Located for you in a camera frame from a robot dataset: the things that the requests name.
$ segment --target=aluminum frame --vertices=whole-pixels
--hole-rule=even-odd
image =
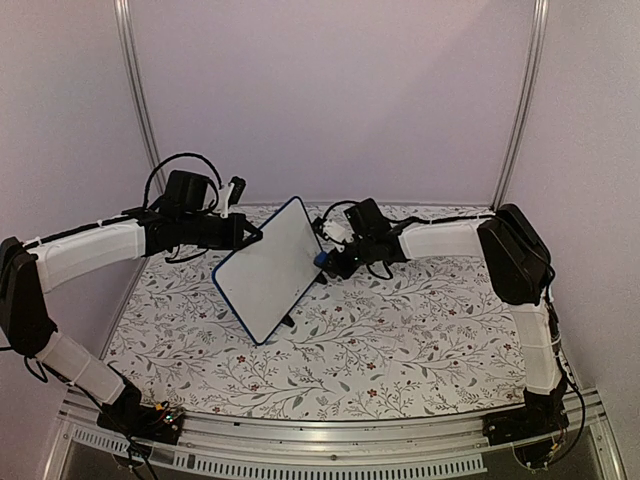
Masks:
[[[542,58],[542,47],[544,45],[544,36],[547,28],[547,16],[549,11],[548,0],[536,0],[533,25],[531,28],[531,41],[529,43],[529,54],[527,56],[527,64],[525,68],[524,80],[522,82],[522,91],[520,93],[520,101],[516,110],[516,118],[509,137],[509,144],[505,155],[502,171],[496,185],[496,190],[491,202],[491,208],[495,210],[507,196],[509,183],[513,175],[522,138],[524,136],[527,117],[533,100],[533,91],[538,78],[538,70],[540,68],[540,59]]]
[[[133,292],[135,291],[136,286],[140,281],[140,277],[142,277],[142,274],[147,268],[147,264],[149,263],[149,260],[150,258],[147,257],[147,258],[143,258],[138,262],[138,265],[135,271],[133,272],[133,276],[131,277],[131,280],[129,280],[129,283],[127,284],[127,288],[124,291],[122,300],[120,301],[120,304],[118,305],[118,309],[116,310],[116,313],[114,313],[113,318],[111,320],[111,326],[109,327],[109,334],[107,336],[106,341],[104,342],[104,345],[102,346],[100,356],[98,357],[100,360],[104,360],[104,357],[107,356],[107,350],[109,349],[109,345],[111,345],[111,340],[113,340],[113,336],[115,335],[116,329],[120,324],[120,320],[122,320],[122,316],[124,315],[124,312],[127,309],[129,300],[131,300],[131,295],[133,295]]]
[[[151,116],[149,115],[149,108],[142,87],[142,77],[140,75],[140,65],[138,63],[136,43],[133,36],[129,0],[114,0],[114,6],[124,66],[127,71],[127,78],[129,79],[129,87],[131,88],[131,97],[140,126],[140,134],[142,135],[142,141],[147,153],[147,160],[153,170],[160,163],[160,154],[158,153],[158,145],[153,134]],[[164,191],[167,178],[162,170],[158,171],[154,181],[158,191]]]
[[[147,158],[151,168],[155,168],[161,161],[158,147],[153,133],[151,116],[145,99],[138,54],[135,46],[133,24],[129,0],[114,0],[118,33],[122,46],[122,54],[131,87],[132,99],[140,126],[140,133],[147,152]],[[488,207],[495,210],[503,202],[507,195],[509,183],[513,175],[520,144],[524,135],[527,116],[533,99],[533,91],[540,67],[542,48],[547,25],[549,0],[536,0],[534,5],[531,39],[526,58],[526,68],[522,82],[522,90],[516,110],[514,124],[511,129],[507,151],[502,164],[498,182],[493,194],[493,200]],[[166,186],[166,175],[162,170],[158,171],[155,184],[159,191]]]
[[[595,389],[583,392],[587,405],[585,433],[599,444],[598,461],[606,480],[624,480],[624,470],[613,440],[604,407]],[[581,406],[575,394],[565,396],[571,425],[580,424]],[[504,411],[517,405],[493,409]],[[481,455],[546,438],[527,439],[514,444],[490,446],[482,435],[482,417],[487,411],[430,418],[381,421],[305,422],[290,420],[228,417],[187,413],[183,435],[177,446],[151,444],[151,463],[167,468],[206,474],[209,466],[267,468],[271,471],[352,472],[363,475],[363,468],[382,470],[414,469],[428,464],[464,461]],[[90,437],[85,445],[111,453],[126,443],[121,435],[102,430],[95,424],[97,408],[82,393],[70,390],[59,412],[61,428],[50,461],[46,480],[57,480],[69,450],[69,442]]]

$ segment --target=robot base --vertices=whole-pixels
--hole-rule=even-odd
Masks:
[[[483,435],[489,439],[490,445],[501,445],[567,428],[569,419],[562,403],[566,390],[564,378],[549,395],[525,390],[524,407],[490,413],[483,418]]]
[[[137,418],[149,418],[150,416],[158,416],[158,412],[154,407],[138,406]],[[178,417],[170,425],[160,423],[154,428],[147,425],[133,425],[126,430],[126,433],[132,437],[143,438],[153,442],[166,443],[169,445],[177,445],[180,434],[182,433],[182,424],[184,417]],[[123,433],[123,429],[119,428],[110,416],[101,413],[98,416],[97,424],[101,428],[111,430],[117,433]]]

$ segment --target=leaf pattern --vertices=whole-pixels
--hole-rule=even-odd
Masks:
[[[308,206],[313,219],[324,211]],[[261,224],[276,207],[235,207]],[[475,215],[466,207],[384,206],[402,218]],[[343,221],[335,215],[337,221]],[[259,418],[424,417],[522,401],[515,324],[484,262],[431,257],[314,285],[256,347],[210,280],[226,252],[149,261],[105,361],[148,402]]]

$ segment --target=wire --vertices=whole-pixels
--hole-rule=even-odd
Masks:
[[[175,258],[178,255],[178,252],[176,252],[176,254],[173,257],[165,258],[164,261],[169,263],[169,264],[171,264],[171,265],[175,265],[176,263],[189,262],[189,261],[194,260],[194,259],[196,259],[198,257],[201,257],[202,255],[207,253],[209,250],[210,250],[209,248],[205,248],[204,250],[202,250],[202,251],[200,251],[198,253],[194,253],[193,255],[189,255],[187,257],[182,257],[182,258]]]
[[[136,476],[136,478],[138,478],[139,480],[145,480],[145,478],[142,475],[140,475],[140,473],[138,473],[138,471],[136,470],[136,468],[138,468],[139,465],[137,466],[133,465],[133,454],[131,453],[130,448],[127,449],[127,455],[129,457],[129,471],[133,473]]]
[[[342,205],[357,205],[358,202],[354,200],[341,200],[339,202],[334,203],[333,205],[329,205],[329,207],[322,214],[322,220],[326,220],[329,217],[329,214],[336,208]]]
[[[580,420],[580,428],[578,429],[578,434],[576,435],[576,438],[574,438],[573,443],[564,452],[562,452],[559,457],[556,457],[553,460],[551,460],[551,462],[549,462],[549,465],[555,465],[560,460],[562,460],[564,457],[569,455],[569,453],[571,453],[571,451],[578,444],[578,441],[580,440],[580,437],[582,436],[582,432],[584,431],[585,423],[587,421],[587,406],[586,406],[586,404],[584,402],[584,397],[582,396],[582,393],[580,393],[580,389],[578,388],[578,386],[575,383],[573,383],[571,380],[569,380],[569,375],[568,375],[567,371],[565,370],[565,368],[562,366],[562,362],[560,361],[560,358],[556,357],[556,359],[557,359],[557,362],[558,362],[558,366],[560,367],[560,370],[562,371],[563,377],[565,378],[565,380],[567,381],[567,383],[571,387],[571,390],[573,390],[573,392],[577,395],[578,400],[580,401],[580,406],[582,408],[582,418]]]
[[[382,265],[384,266],[384,270],[387,272],[387,275],[389,275],[388,277],[383,277],[382,275],[378,275],[377,273],[375,273],[371,268],[371,265],[368,263],[366,265],[367,272],[380,280],[391,280],[393,278],[393,272],[391,272],[391,270],[389,269],[389,265],[387,264],[387,262],[382,262]]]
[[[144,199],[142,202],[142,208],[146,209],[149,206],[149,191],[151,190],[151,182],[153,181],[153,178],[156,176],[156,174],[160,171],[162,167],[164,167],[169,162],[177,160],[178,158],[197,158],[198,160],[201,160],[202,162],[204,162],[211,169],[213,174],[216,176],[216,180],[218,180],[218,188],[222,189],[222,180],[220,179],[220,174],[218,173],[218,170],[216,169],[216,167],[213,166],[213,163],[211,163],[209,159],[207,159],[203,155],[200,155],[199,153],[191,153],[191,152],[176,153],[175,155],[171,155],[169,158],[166,158],[162,162],[160,162],[158,166],[156,166],[149,174],[149,177],[147,178],[147,183],[144,186]],[[210,185],[213,187],[213,190],[215,191],[215,194],[216,194],[215,202],[217,205],[218,198],[219,198],[218,189],[216,188],[215,184],[210,183]]]
[[[151,474],[151,476],[153,477],[153,480],[159,480],[158,476],[156,475],[155,470],[153,469],[153,467],[151,466],[151,463],[149,463],[149,459],[147,458],[147,454],[145,454],[142,451],[142,447],[140,446],[140,444],[138,442],[136,442],[131,435],[129,435],[128,433],[126,433],[122,428],[120,428],[120,425],[111,417],[111,415],[109,415],[109,412],[107,412],[102,405],[100,404],[100,402],[98,402],[98,400],[95,399],[95,397],[93,395],[91,395],[89,392],[87,392],[84,388],[76,385],[77,388],[80,389],[80,391],[82,393],[84,393],[86,395],[86,397],[91,400],[91,402],[98,407],[98,410],[100,410],[100,412],[102,412],[110,421],[111,423],[120,431],[120,433],[122,435],[124,435],[124,438],[127,439],[127,441],[129,442],[129,446],[132,450],[134,450],[138,455],[140,455],[140,457],[142,458],[142,460],[144,460],[144,464],[147,466],[147,470],[149,470],[149,473]],[[140,477],[138,472],[135,472],[138,478],[143,478]]]
[[[47,378],[47,374],[45,373],[45,371],[42,368],[42,364],[36,360],[36,365],[38,366],[38,368],[40,369],[40,375],[38,375],[32,368],[31,365],[29,365],[29,357],[27,357],[25,355],[24,357],[24,366],[27,367],[27,370],[29,370],[29,373],[31,375],[33,375],[34,377],[36,377],[38,380],[40,380],[42,383],[49,383],[49,379]]]
[[[470,216],[460,216],[460,217],[442,217],[442,218],[434,218],[432,220],[426,220],[424,218],[416,217],[413,215],[407,218],[403,218],[401,220],[397,220],[389,217],[384,217],[384,218],[390,223],[396,223],[396,224],[406,223],[406,225],[404,225],[403,227],[403,228],[406,228],[413,223],[420,223],[422,225],[439,225],[442,223],[460,222],[462,220],[481,220],[485,218],[493,218],[494,216],[495,215],[493,214],[484,214],[484,215],[470,215]]]

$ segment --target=metal rail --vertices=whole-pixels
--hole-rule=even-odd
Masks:
[[[507,153],[505,155],[500,178],[491,202],[491,208],[495,210],[502,203],[507,195],[513,169],[516,164],[520,145],[524,136],[524,130],[527,124],[527,117],[533,100],[533,90],[538,77],[540,68],[540,59],[542,58],[542,47],[544,44],[544,34],[547,26],[547,13],[549,10],[548,0],[536,0],[533,25],[531,29],[531,41],[529,43],[529,53],[527,55],[527,66],[525,69],[524,80],[522,82],[522,91],[520,92],[520,101],[516,111],[516,118],[509,137]]]
[[[604,407],[595,389],[584,392],[587,426],[602,422]],[[511,406],[496,410],[509,410]],[[580,403],[575,394],[565,397],[570,430],[580,424]],[[177,457],[215,459],[283,467],[355,468],[414,465],[476,455],[512,444],[491,447],[482,435],[482,417],[487,411],[398,420],[304,422],[290,420],[227,417],[187,413],[183,434],[177,446],[154,444],[158,464],[171,466]],[[59,414],[91,432],[121,435],[96,427],[96,407],[81,393],[70,391]],[[515,445],[545,437],[528,439]]]
[[[131,96],[133,97],[133,105],[135,107],[142,141],[147,152],[147,160],[153,170],[160,163],[160,154],[153,134],[153,126],[151,125],[151,117],[147,107],[147,100],[142,87],[142,78],[140,75],[140,65],[138,64],[138,55],[136,52],[135,39],[133,37],[133,26],[131,24],[131,11],[129,9],[129,0],[115,0],[116,21],[118,23],[118,34],[120,36],[120,45],[122,47],[122,55],[124,57],[124,66],[129,79],[131,88]],[[155,185],[158,192],[164,191],[167,179],[162,170],[155,176]]]

